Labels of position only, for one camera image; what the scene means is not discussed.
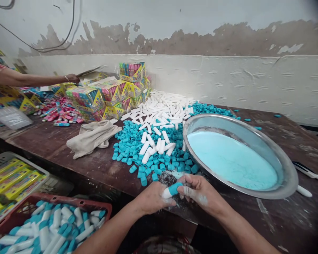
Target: plastic basket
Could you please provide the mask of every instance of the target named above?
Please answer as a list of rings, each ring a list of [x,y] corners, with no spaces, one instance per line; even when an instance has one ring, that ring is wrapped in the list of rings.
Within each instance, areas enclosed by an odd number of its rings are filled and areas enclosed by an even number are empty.
[[[31,217],[32,212],[36,209],[36,203],[39,200],[47,201],[53,204],[69,204],[80,207],[82,210],[89,213],[95,210],[106,210],[105,222],[110,219],[112,213],[112,205],[109,203],[101,203],[64,196],[54,196],[44,193],[32,193],[22,200],[18,206],[14,207],[12,211],[0,221],[0,238],[4,235],[7,235],[14,227],[22,226],[25,220]]]
[[[12,152],[1,153],[0,165],[4,164],[5,162],[13,158],[18,158],[19,160],[25,162],[26,164],[32,166],[33,168],[37,169],[38,171],[46,175],[46,178],[42,182],[37,184],[33,189],[31,189],[30,193],[42,192],[42,193],[66,196],[73,190],[74,185],[72,183],[61,180],[60,178],[50,174],[48,171],[44,170],[38,165],[35,165],[34,163],[30,162],[29,160],[15,153],[12,153]],[[21,202],[22,201],[17,202],[15,206],[13,207],[13,209],[17,207]],[[4,216],[5,216],[5,213],[0,215],[0,221],[4,218]]]

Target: white wall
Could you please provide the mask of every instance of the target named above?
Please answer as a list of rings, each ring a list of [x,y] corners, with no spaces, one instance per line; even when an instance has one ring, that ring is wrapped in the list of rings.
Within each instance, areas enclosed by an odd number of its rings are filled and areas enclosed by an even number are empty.
[[[36,43],[47,34],[51,24],[59,38],[65,38],[71,24],[73,0],[18,0],[11,10],[0,9],[0,22],[26,43]],[[90,20],[101,27],[125,26],[128,22],[140,26],[130,28],[129,41],[138,34],[145,38],[170,38],[173,32],[199,35],[213,34],[223,24],[247,22],[254,29],[268,27],[277,21],[312,20],[318,22],[318,9],[312,0],[76,0],[74,41],[87,39],[81,22],[87,23],[94,37]],[[0,27],[0,49],[7,56],[17,57],[18,48],[29,47]]]
[[[41,75],[80,73],[101,64],[104,71],[117,72],[119,62],[144,61],[156,89],[318,125],[318,56],[72,55],[22,61]]]

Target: hand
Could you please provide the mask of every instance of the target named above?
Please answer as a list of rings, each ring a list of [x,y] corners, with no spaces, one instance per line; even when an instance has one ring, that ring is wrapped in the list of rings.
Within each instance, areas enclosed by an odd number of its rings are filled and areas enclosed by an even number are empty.
[[[80,82],[80,79],[75,75],[75,74],[68,74],[66,75],[66,77],[68,78],[68,80],[72,83],[76,83],[78,84]]]
[[[213,186],[202,176],[185,174],[177,182],[184,186],[178,187],[180,198],[193,199],[207,213],[216,216],[229,207]]]
[[[161,194],[167,186],[160,182],[152,182],[142,193],[140,193],[132,202],[134,202],[141,215],[153,214],[156,211],[168,206],[175,206],[177,203],[172,199],[163,199]]]

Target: electrical wire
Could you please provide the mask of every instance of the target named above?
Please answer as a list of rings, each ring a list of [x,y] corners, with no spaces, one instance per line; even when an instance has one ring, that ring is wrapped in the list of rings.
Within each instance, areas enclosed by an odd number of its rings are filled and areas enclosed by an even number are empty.
[[[11,2],[9,3],[9,5],[6,5],[6,6],[0,5],[0,8],[1,8],[1,9],[5,9],[5,10],[12,9],[13,6],[14,6],[14,3],[15,3],[15,0],[11,0]]]
[[[41,53],[46,53],[46,52],[51,52],[51,51],[55,51],[55,50],[66,50],[69,45],[66,47],[66,48],[59,48],[60,46],[64,45],[65,42],[67,41],[68,37],[70,36],[70,33],[72,31],[72,28],[73,28],[73,24],[74,24],[74,13],[75,13],[75,0],[73,0],[73,14],[72,14],[72,24],[71,24],[71,28],[66,36],[66,38],[64,39],[64,41],[58,45],[58,46],[55,46],[55,47],[49,47],[49,48],[43,48],[43,49],[37,49],[37,48],[34,48],[32,47],[31,45],[27,44],[26,42],[24,42],[22,39],[20,39],[17,35],[15,35],[13,32],[11,32],[9,29],[7,29],[6,27],[4,27],[1,23],[0,23],[0,26],[3,27],[5,30],[7,30],[8,32],[10,32],[14,37],[16,37],[18,40],[20,40],[21,42],[23,42],[24,44],[26,44],[27,46],[31,47],[32,49],[38,51],[38,52],[41,52]]]

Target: wooden table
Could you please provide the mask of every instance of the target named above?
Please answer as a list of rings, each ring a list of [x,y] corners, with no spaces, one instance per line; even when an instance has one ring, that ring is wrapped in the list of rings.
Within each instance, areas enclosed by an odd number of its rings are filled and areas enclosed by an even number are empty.
[[[285,116],[274,117],[275,113],[240,109],[237,116],[250,118],[247,122],[262,127],[262,132],[276,142],[293,161],[299,161],[318,173],[318,137],[312,135]],[[125,163],[113,161],[113,144],[106,149],[95,149],[90,155],[73,160],[66,141],[79,132],[80,125],[54,127],[51,123],[41,123],[38,119],[33,126],[19,133],[11,133],[6,142],[26,150],[50,162],[73,170],[98,182],[111,186],[132,196],[137,196],[144,188],[136,174],[129,173]],[[318,248],[318,181],[302,173],[298,174],[299,184],[309,190],[312,198],[299,193],[282,200],[261,200],[239,193],[218,184],[216,189],[225,200],[258,232],[279,251],[290,253],[310,253]],[[175,198],[178,206],[169,211],[192,222],[214,230],[220,230],[218,222],[195,204],[188,204]]]

